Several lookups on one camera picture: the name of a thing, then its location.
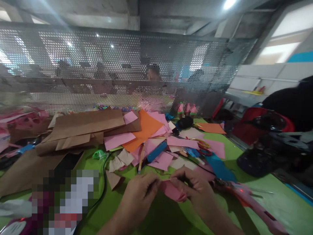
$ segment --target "electrical cord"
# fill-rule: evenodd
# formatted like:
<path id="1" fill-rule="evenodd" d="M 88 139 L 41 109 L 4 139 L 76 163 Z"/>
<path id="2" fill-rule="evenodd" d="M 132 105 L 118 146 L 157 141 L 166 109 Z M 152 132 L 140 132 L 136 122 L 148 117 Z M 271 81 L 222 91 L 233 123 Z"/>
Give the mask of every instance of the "electrical cord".
<path id="1" fill-rule="evenodd" d="M 178 154 L 179 156 L 181 156 L 181 157 L 183 157 L 183 158 L 186 158 L 186 159 L 188 159 L 189 161 L 193 162 L 194 164 L 196 164 L 198 167 L 200 167 L 201 169 L 205 170 L 206 172 L 209 172 L 210 174 L 216 176 L 216 174 L 215 174 L 214 172 L 211 172 L 211 171 L 209 171 L 209 170 L 203 168 L 200 164 L 196 163 L 194 160 L 192 160 L 192 159 L 190 159 L 190 158 L 188 158 L 188 157 L 185 157 L 185 156 L 181 155 L 180 153 L 177 153 L 177 154 Z"/>
<path id="2" fill-rule="evenodd" d="M 73 233 L 73 235 L 77 235 L 78 233 L 78 230 L 79 230 L 79 225 L 82 223 L 82 221 L 87 217 L 88 213 L 98 204 L 98 202 L 100 200 L 102 200 L 102 198 L 104 197 L 105 195 L 105 192 L 106 192 L 106 189 L 107 189 L 107 184 L 106 184 L 106 175 L 105 175 L 105 164 L 107 163 L 108 159 L 110 158 L 110 156 L 112 155 L 113 153 L 111 153 L 107 158 L 106 160 L 104 161 L 104 164 L 103 164 L 103 179 L 104 179 L 104 186 L 103 186 L 103 191 L 102 191 L 102 194 L 101 196 L 99 197 L 99 199 L 95 202 L 95 204 L 92 205 L 92 207 L 90 208 L 90 210 L 88 210 L 87 214 L 85 216 L 83 216 L 83 218 L 81 219 L 81 221 L 76 225 L 76 228 L 75 228 L 75 231 Z"/>

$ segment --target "orange paper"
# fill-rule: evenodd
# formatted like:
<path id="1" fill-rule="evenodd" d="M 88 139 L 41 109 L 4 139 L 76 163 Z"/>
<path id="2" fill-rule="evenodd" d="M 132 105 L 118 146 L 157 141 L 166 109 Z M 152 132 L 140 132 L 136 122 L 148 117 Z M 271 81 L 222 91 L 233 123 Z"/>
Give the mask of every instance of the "orange paper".
<path id="1" fill-rule="evenodd" d="M 197 123 L 197 127 L 204 132 L 226 134 L 222 127 L 215 123 Z"/>
<path id="2" fill-rule="evenodd" d="M 163 123 L 152 118 L 144 110 L 139 111 L 139 118 L 141 131 L 132 132 L 136 138 L 122 145 L 128 152 L 135 151 L 143 142 L 145 142 L 150 136 L 152 136 L 163 126 Z"/>

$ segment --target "green table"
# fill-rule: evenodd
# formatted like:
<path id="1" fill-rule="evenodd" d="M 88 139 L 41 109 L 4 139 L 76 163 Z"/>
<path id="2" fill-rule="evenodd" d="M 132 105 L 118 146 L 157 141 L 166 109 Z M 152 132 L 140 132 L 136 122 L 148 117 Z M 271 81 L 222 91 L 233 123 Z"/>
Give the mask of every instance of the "green table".
<path id="1" fill-rule="evenodd" d="M 292 190 L 282 184 L 273 175 L 257 179 L 244 173 L 236 164 L 236 159 L 242 151 L 230 140 L 220 134 L 206 133 L 206 139 L 220 141 L 225 144 L 225 165 L 235 175 L 239 182 L 245 183 L 251 188 L 262 189 L 274 192 L 274 195 L 257 193 L 260 197 L 254 197 L 269 213 L 277 218 L 290 234 L 313 234 L 313 207 L 309 206 L 303 199 Z M 92 159 L 92 154 L 96 149 L 91 149 L 83 155 L 78 169 L 99 169 L 101 172 L 101 162 Z M 156 170 L 152 167 L 145 167 L 143 173 Z M 175 169 L 169 167 L 169 173 Z M 126 180 L 116 191 L 112 192 L 107 186 L 105 197 L 88 213 L 86 219 L 80 225 L 82 235 L 96 234 L 101 226 L 111 218 L 122 199 L 127 182 L 134 177 L 136 170 L 131 165 L 119 172 Z M 103 176 L 100 175 L 99 190 L 103 189 Z M 216 192 L 216 200 L 231 220 L 245 234 L 271 234 L 264 222 L 250 209 L 243 208 L 239 201 L 229 194 Z M 10 195 L 2 198 L 2 202 L 14 198 L 28 198 L 30 191 Z M 1 219 L 0 227 L 3 227 L 9 220 Z M 194 212 L 189 201 L 176 203 L 162 193 L 159 193 L 152 203 L 148 216 L 139 226 L 134 234 L 213 234 Z"/>

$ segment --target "perforated metal panel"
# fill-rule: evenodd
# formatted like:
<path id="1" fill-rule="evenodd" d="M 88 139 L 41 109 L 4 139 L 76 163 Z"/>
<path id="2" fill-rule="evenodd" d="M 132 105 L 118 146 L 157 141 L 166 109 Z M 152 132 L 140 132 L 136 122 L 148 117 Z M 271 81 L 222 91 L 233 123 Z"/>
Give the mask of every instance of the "perforated metal panel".
<path id="1" fill-rule="evenodd" d="M 0 66 L 2 109 L 37 106 L 52 114 L 110 105 L 169 112 L 189 102 L 201 113 L 204 97 L 227 90 L 254 43 L 0 22 L 0 60 L 10 68 Z M 148 81 L 152 64 L 160 80 Z"/>

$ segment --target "concrete ceiling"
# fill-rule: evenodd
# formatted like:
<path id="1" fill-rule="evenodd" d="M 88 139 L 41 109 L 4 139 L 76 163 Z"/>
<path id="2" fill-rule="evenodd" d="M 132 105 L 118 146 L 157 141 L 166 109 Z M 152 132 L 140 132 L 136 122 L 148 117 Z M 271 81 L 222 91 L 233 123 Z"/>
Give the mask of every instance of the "concrete ceiling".
<path id="1" fill-rule="evenodd" d="M 3 0 L 50 24 L 255 38 L 285 0 Z"/>

